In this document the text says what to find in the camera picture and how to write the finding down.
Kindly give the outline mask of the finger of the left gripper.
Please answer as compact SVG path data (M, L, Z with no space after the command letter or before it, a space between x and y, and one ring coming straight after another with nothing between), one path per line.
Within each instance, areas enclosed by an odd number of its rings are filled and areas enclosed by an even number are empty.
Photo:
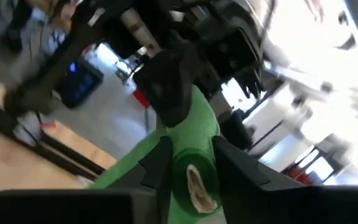
M225 111L219 116L221 134L239 149L250 149L253 145L254 127L242 122L245 113L241 109Z
M188 116L193 79L199 70L196 50L164 50L145 63L134 81L162 123L172 128Z

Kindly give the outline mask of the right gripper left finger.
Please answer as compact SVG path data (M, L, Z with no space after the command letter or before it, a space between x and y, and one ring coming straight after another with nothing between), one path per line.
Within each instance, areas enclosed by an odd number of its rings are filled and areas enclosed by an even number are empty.
M160 138L105 189L0 191L0 224L167 224L172 152Z

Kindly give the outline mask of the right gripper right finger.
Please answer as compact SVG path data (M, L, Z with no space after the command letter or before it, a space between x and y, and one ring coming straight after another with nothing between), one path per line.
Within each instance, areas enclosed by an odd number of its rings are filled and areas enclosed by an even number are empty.
M358 186L303 185L212 139L227 224L358 224Z

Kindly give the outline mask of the green bandage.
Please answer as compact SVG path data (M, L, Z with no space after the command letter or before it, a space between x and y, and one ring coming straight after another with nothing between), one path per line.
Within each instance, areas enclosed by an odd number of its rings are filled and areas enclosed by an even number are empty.
M212 144L212 138L219 134L219 124L213 109L198 87L192 86L191 108L187 118L173 128L163 125L157 127L95 180L90 188L107 188L146 156L162 136L170 137L173 141L173 189L168 224L195 224L209 214L198 213L194 208L188 191L186 168L190 164L197 168L206 190L217 203L217 208L211 214L221 212L219 180Z

